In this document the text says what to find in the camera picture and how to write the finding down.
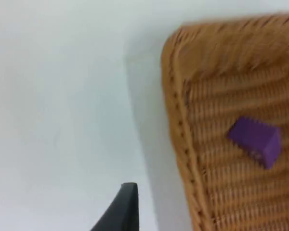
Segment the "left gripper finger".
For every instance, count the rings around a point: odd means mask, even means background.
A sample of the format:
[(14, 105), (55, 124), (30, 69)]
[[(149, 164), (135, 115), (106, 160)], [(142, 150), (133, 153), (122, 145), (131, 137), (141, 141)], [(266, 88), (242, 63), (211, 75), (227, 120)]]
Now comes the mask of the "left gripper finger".
[(138, 185), (126, 182), (121, 185), (114, 200), (92, 231), (139, 231)]

